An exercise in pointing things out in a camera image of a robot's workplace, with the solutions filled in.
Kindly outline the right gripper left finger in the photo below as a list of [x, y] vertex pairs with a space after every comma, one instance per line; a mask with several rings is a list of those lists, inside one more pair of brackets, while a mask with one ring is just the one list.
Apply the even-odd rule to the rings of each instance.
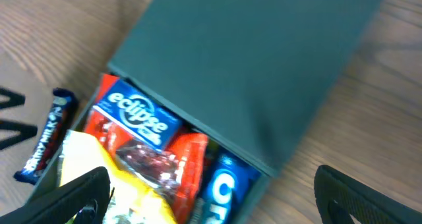
[[58, 189], [1, 216], [1, 224], [101, 224], [110, 201], [110, 179], [97, 167]]

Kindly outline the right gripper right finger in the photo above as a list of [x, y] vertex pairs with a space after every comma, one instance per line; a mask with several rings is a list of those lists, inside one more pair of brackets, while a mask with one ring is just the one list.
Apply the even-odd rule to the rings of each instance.
[[328, 166], [315, 173], [316, 205], [324, 224], [420, 223], [421, 213]]

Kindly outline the yellow seeds snack bag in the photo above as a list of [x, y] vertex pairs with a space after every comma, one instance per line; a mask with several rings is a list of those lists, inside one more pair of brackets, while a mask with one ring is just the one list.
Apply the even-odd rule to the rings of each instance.
[[58, 160], [59, 185], [105, 167], [110, 179], [111, 201], [103, 223], [175, 223], [170, 205], [152, 187], [128, 171], [120, 170], [107, 150], [94, 136], [68, 130]]

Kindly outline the red dried fruit bag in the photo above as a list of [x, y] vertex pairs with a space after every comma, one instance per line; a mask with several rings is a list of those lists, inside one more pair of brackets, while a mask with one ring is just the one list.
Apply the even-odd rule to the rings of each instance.
[[[103, 74], [93, 106], [118, 81]], [[91, 108], [84, 132], [96, 137], [124, 169], [155, 189], [170, 204], [178, 223], [186, 223], [199, 192], [204, 169], [207, 135], [183, 127], [161, 152], [129, 134], [121, 126]]]

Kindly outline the Dairy Milk chocolate bar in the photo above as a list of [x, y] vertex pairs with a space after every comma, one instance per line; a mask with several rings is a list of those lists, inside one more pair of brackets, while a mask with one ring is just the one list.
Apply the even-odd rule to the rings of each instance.
[[18, 182], [36, 184], [61, 145], [71, 125], [79, 100], [70, 90], [55, 88], [47, 120], [34, 151], [24, 167], [13, 178]]

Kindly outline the blue Eclipse mints box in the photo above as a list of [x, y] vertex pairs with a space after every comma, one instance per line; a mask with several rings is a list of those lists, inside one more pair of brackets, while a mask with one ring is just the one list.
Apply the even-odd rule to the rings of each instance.
[[161, 152], [182, 125], [179, 117], [127, 82], [118, 80], [93, 109]]

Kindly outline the blue Oreo cookie pack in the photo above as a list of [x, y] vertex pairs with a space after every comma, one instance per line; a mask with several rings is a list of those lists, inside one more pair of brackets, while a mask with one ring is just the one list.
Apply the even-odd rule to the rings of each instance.
[[226, 224], [242, 204], [260, 172], [236, 155], [222, 150], [206, 174], [190, 224]]

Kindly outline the dark green hinged box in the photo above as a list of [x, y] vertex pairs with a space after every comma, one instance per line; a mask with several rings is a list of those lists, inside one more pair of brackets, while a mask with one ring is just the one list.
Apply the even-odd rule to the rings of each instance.
[[289, 160], [382, 0], [153, 0], [108, 64], [262, 176]]

